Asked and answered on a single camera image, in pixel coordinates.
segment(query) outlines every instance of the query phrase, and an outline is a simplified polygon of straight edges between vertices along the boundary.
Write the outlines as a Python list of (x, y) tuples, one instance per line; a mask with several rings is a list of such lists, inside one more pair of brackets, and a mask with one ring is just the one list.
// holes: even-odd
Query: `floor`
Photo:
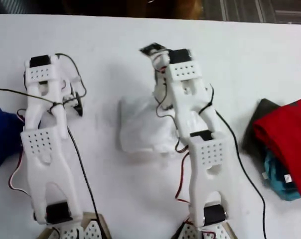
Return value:
[(202, 0), (203, 18), (301, 24), (301, 0)]

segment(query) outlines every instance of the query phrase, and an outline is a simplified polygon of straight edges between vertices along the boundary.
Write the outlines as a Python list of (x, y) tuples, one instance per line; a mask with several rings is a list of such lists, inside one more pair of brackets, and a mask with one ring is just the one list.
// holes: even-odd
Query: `black wire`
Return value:
[(199, 115), (200, 115), (205, 109), (207, 109), (208, 107), (212, 106), (212, 102), (213, 102), (213, 100), (214, 100), (214, 95), (215, 95), (215, 90), (214, 90), (214, 88), (212, 87), (212, 85), (210, 85), (210, 86), (211, 86), (211, 88), (212, 88), (212, 94), (211, 94), (210, 102), (209, 102), (208, 104), (206, 104), (205, 107), (202, 108), (202, 109), (198, 112)]
[[(58, 58), (60, 58), (60, 56), (65, 56), (65, 57), (67, 57), (68, 59), (71, 60), (71, 62), (73, 63), (73, 65), (74, 65), (74, 67), (75, 67), (75, 69), (76, 69), (76, 72), (77, 72), (78, 76), (79, 76), (80, 79), (81, 79), (81, 84), (82, 84), (82, 87), (83, 87), (83, 89), (84, 89), (84, 94), (81, 95), (79, 98), (83, 98), (84, 96), (86, 96), (86, 94), (87, 94), (86, 87), (85, 87), (85, 85), (84, 85), (84, 83), (83, 83), (83, 81), (82, 81), (82, 77), (81, 77), (80, 71), (79, 71), (79, 69), (77, 68), (77, 65), (75, 64), (75, 61), (72, 59), (72, 57), (70, 57), (69, 55), (64, 54), (64, 53), (56, 53), (55, 55), (56, 55)], [(66, 103), (68, 103), (68, 102), (70, 102), (70, 101), (73, 101), (73, 100), (76, 100), (76, 97), (66, 100), (65, 102), (63, 102), (63, 105), (65, 105)]]
[(254, 189), (256, 190), (256, 192), (258, 193), (258, 195), (260, 196), (262, 203), (263, 203), (263, 214), (262, 214), (262, 227), (263, 227), (263, 233), (264, 233), (264, 239), (267, 239), (267, 235), (266, 235), (266, 226), (265, 226), (265, 216), (266, 216), (266, 203), (265, 203), (265, 199), (264, 197), (261, 195), (261, 193), (259, 192), (259, 190), (257, 189), (256, 185), (252, 182), (252, 180), (250, 179), (250, 177), (248, 176), (244, 165), (242, 164), (241, 158), (240, 158), (240, 154), (239, 154), (239, 146), (238, 146), (238, 142), (237, 142), (237, 138), (235, 133), (233, 132), (232, 128), (229, 126), (229, 124), (227, 123), (227, 121), (221, 116), (221, 114), (216, 111), (217, 115), (219, 116), (219, 118), (225, 123), (225, 125), (228, 127), (229, 131), (231, 132), (234, 141), (235, 141), (235, 146), (236, 146), (236, 152), (237, 152), (237, 157), (241, 166), (242, 171), (244, 172), (244, 174), (246, 175), (248, 181), (250, 182), (250, 184), (254, 187)]
[(48, 100), (48, 99), (45, 99), (45, 98), (42, 98), (42, 97), (39, 97), (39, 96), (29, 95), (27, 93), (23, 93), (23, 92), (20, 92), (20, 91), (10, 90), (10, 89), (6, 89), (6, 88), (0, 88), (0, 91), (8, 91), (8, 92), (16, 93), (16, 94), (19, 94), (19, 95), (29, 96), (29, 97), (37, 98), (37, 99), (44, 100), (44, 101), (47, 101), (47, 102), (50, 102), (50, 103), (54, 103), (51, 100)]
[(52, 227), (52, 229), (53, 230), (55, 230), (56, 232), (57, 232), (57, 234), (58, 234), (58, 238), (60, 239), (61, 238), (61, 233), (60, 233), (60, 231), (57, 229), (57, 228), (55, 228), (55, 227)]
[(71, 130), (70, 130), (69, 127), (67, 127), (67, 131), (68, 131), (68, 133), (69, 133), (69, 135), (71, 137), (71, 140), (72, 140), (72, 142), (74, 144), (74, 148), (76, 150), (77, 156), (78, 156), (79, 161), (80, 161), (80, 165), (81, 165), (81, 169), (82, 169), (83, 176), (84, 176), (84, 179), (85, 179), (85, 183), (87, 185), (87, 188), (89, 190), (89, 193), (90, 193), (90, 196), (91, 196), (91, 200), (92, 200), (92, 203), (93, 203), (93, 207), (94, 207), (94, 211), (95, 211), (95, 216), (96, 216), (96, 222), (99, 225), (100, 230), (101, 230), (102, 239), (106, 239), (106, 234), (105, 234), (105, 231), (104, 231), (104, 229), (102, 227), (102, 224), (101, 224), (101, 221), (100, 221), (100, 218), (99, 218), (99, 214), (98, 214), (97, 209), (96, 209), (96, 205), (95, 205), (95, 200), (94, 200), (94, 196), (93, 196), (93, 193), (92, 193), (92, 189), (91, 189), (91, 186), (89, 184), (89, 181), (88, 181), (86, 173), (85, 173), (85, 169), (84, 169), (84, 166), (83, 166), (83, 162), (82, 162), (82, 158), (81, 158), (81, 155), (80, 155), (80, 151), (79, 151), (79, 149), (77, 147), (77, 144), (75, 142), (75, 139), (74, 139), (74, 137), (73, 137), (73, 135), (72, 135)]
[(165, 99), (166, 99), (166, 97), (167, 97), (167, 84), (164, 83), (164, 85), (165, 85), (165, 96), (164, 96), (163, 100), (162, 100), (162, 101), (157, 105), (157, 107), (156, 107), (156, 115), (157, 115), (157, 117), (159, 117), (159, 118), (170, 117), (170, 118), (172, 119), (172, 121), (174, 122), (174, 125), (175, 125), (175, 127), (176, 127), (176, 130), (178, 130), (178, 127), (177, 127), (177, 124), (176, 124), (176, 121), (175, 121), (174, 116), (169, 115), (169, 114), (160, 116), (160, 115), (158, 114), (158, 108), (161, 106), (161, 104), (165, 101)]

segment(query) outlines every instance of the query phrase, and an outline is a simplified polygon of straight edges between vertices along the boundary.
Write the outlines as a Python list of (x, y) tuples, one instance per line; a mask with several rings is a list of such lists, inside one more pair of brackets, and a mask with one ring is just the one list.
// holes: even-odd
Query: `hole pattern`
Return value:
[(52, 151), (52, 142), (49, 137), (42, 137), (43, 134), (49, 134), (47, 131), (35, 134), (29, 134), (28, 146), (32, 149), (33, 154), (42, 154), (44, 152)]
[[(206, 231), (216, 232), (216, 239), (231, 239), (228, 233), (224, 230), (223, 226), (209, 226)], [(204, 237), (198, 234), (198, 231), (194, 226), (184, 225), (178, 239), (213, 239), (212, 233), (204, 233)]]
[(97, 225), (97, 222), (91, 221), (84, 231), (84, 239), (100, 239), (101, 232)]
[(178, 65), (180, 66), (176, 66), (171, 69), (171, 74), (173, 77), (191, 79), (199, 76), (196, 72), (196, 67), (194, 66), (193, 62), (183, 62), (179, 63)]
[(208, 144), (205, 142), (205, 144), (205, 146), (201, 147), (199, 154), (202, 165), (209, 167), (220, 164), (223, 161), (223, 143), (211, 142)]
[(51, 78), (52, 74), (48, 66), (38, 66), (37, 70), (29, 71), (29, 76), (31, 79), (34, 79), (36, 82), (46, 81)]

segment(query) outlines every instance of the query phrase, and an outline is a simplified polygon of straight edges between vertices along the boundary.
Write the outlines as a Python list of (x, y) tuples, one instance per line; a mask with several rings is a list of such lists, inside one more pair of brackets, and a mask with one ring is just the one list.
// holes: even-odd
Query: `perforated plate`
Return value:
[(60, 231), (60, 238), (56, 231), (53, 231), (48, 239), (77, 239), (83, 238), (83, 228), (82, 227), (74, 227), (69, 230), (61, 230)]
[[(203, 231), (215, 232), (216, 239), (233, 239), (225, 228), (220, 224), (216, 226), (205, 227)], [(202, 232), (199, 232), (194, 226), (185, 224), (178, 239), (202, 239)], [(204, 239), (213, 239), (214, 234), (204, 233)]]
[(83, 235), (84, 239), (101, 239), (101, 230), (99, 225), (96, 221), (91, 221), (88, 226), (86, 227), (84, 233), (82, 233), (83, 229), (81, 227), (75, 227), (68, 231), (61, 231), (61, 237), (59, 238), (58, 233), (56, 231), (52, 231), (50, 237), (48, 239), (76, 239), (77, 238), (77, 231)]
[(96, 221), (91, 221), (84, 231), (84, 239), (101, 239), (101, 231)]
[(26, 83), (41, 82), (58, 79), (58, 74), (53, 65), (27, 68), (25, 71)]
[(173, 81), (184, 81), (202, 76), (196, 61), (187, 61), (177, 64), (170, 64), (166, 70), (168, 78)]
[(212, 139), (205, 141), (202, 144), (200, 154), (198, 157), (201, 158), (202, 165), (210, 167), (213, 165), (221, 164), (223, 161), (223, 139)]

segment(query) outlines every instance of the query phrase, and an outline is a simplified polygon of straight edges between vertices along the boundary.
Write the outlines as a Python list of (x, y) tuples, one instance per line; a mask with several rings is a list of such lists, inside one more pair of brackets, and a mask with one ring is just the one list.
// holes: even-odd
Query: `white tag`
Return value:
[(292, 182), (292, 178), (291, 178), (290, 174), (285, 175), (285, 181), (286, 181), (286, 183), (291, 183)]
[(268, 179), (268, 175), (267, 175), (267, 173), (266, 173), (266, 172), (263, 172), (263, 173), (262, 173), (262, 176), (263, 176), (263, 178), (264, 178), (265, 180), (267, 180), (267, 179)]

